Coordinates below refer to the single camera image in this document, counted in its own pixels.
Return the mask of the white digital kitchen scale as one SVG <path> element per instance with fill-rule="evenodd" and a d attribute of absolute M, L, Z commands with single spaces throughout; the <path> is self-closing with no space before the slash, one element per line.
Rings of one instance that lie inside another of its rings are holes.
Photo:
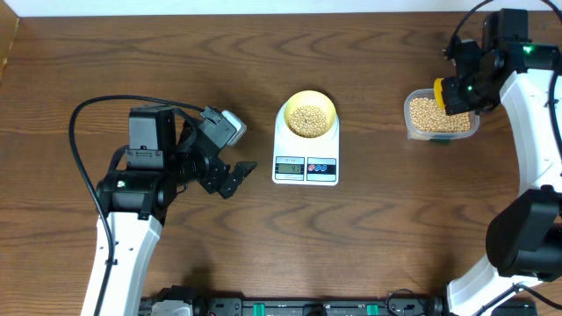
<path fill-rule="evenodd" d="M 271 179 L 276 184 L 336 186 L 340 175 L 340 126 L 337 115 L 316 138 L 294 133 L 288 123 L 290 102 L 276 117 Z"/>

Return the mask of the yellow measuring scoop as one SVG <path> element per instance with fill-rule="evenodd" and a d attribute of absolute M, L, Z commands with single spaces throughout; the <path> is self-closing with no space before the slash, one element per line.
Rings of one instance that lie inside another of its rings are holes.
<path fill-rule="evenodd" d="M 437 78 L 434 81 L 434 95 L 435 95 L 435 100 L 436 103 L 438 105 L 438 107 L 442 110 L 445 109 L 445 103 L 443 101 L 443 78 Z"/>

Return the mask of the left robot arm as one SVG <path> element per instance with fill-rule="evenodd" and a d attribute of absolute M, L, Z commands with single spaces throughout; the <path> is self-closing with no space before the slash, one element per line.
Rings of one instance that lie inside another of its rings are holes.
<path fill-rule="evenodd" d="M 222 198 L 234 195 L 255 162 L 224 163 L 246 125 L 230 111 L 205 108 L 199 118 L 169 105 L 133 108 L 129 143 L 115 151 L 94 191 L 101 213 L 84 315 L 135 315 L 167 210 L 189 183 Z"/>

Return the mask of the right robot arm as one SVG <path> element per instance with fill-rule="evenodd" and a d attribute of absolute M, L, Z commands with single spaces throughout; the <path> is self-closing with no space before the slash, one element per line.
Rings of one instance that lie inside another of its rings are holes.
<path fill-rule="evenodd" d="M 501 9 L 486 16 L 480 43 L 453 34 L 443 54 L 456 74 L 436 80 L 438 104 L 449 115 L 502 106 L 515 142 L 518 196 L 490 222 L 484 256 L 433 311 L 489 315 L 561 276 L 561 51 L 530 39 L 526 10 Z"/>

